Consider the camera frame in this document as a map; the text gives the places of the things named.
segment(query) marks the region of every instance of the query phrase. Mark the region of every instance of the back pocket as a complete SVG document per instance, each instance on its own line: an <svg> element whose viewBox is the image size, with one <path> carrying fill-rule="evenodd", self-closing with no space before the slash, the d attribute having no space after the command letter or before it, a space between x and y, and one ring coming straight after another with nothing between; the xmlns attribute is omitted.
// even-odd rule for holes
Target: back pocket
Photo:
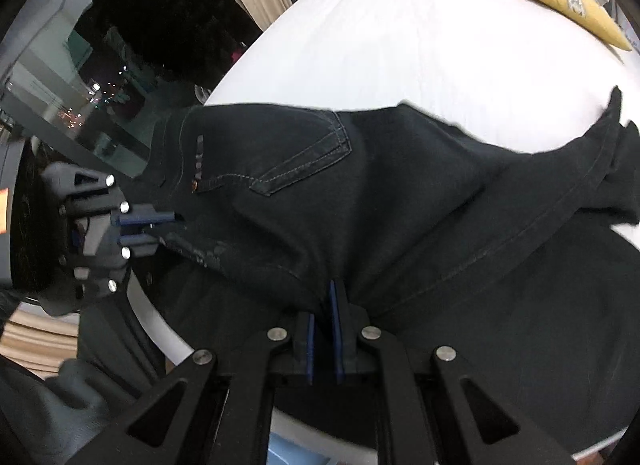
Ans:
<svg viewBox="0 0 640 465"><path fill-rule="evenodd" d="M351 152L333 111L239 104L200 108L187 122L184 169L196 193L234 185L270 196Z"/></svg>

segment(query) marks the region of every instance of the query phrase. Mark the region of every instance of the white bed sheet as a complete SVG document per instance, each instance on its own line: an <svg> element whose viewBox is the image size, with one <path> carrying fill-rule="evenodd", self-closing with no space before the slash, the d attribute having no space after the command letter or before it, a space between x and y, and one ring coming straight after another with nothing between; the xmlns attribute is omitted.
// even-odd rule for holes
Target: white bed sheet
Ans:
<svg viewBox="0 0 640 465"><path fill-rule="evenodd" d="M640 117L640 58L533 0L299 0L229 71L207 105L334 110L408 100L482 141L564 145L602 113ZM640 228L620 233L640 247Z"/></svg>

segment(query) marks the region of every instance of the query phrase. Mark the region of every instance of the silver screw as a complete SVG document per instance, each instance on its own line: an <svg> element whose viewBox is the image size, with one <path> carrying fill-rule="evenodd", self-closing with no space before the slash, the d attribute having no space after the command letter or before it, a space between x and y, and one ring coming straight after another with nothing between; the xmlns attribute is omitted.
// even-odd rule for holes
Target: silver screw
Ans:
<svg viewBox="0 0 640 465"><path fill-rule="evenodd" d="M375 326L364 326L360 333L362 333L362 336L367 340L378 340L382 335L380 328L376 328Z"/></svg>
<svg viewBox="0 0 640 465"><path fill-rule="evenodd" d="M456 358L456 350L449 346L440 346L438 349L436 349L436 356L440 360L451 362L454 358Z"/></svg>
<svg viewBox="0 0 640 465"><path fill-rule="evenodd" d="M204 366L206 364L209 364L213 360L213 355L211 354L210 351L198 350L195 353L193 353L191 358L197 365Z"/></svg>
<svg viewBox="0 0 640 465"><path fill-rule="evenodd" d="M267 336L269 337L269 340L279 342L280 340L287 338L287 330L284 328L271 328L267 331Z"/></svg>

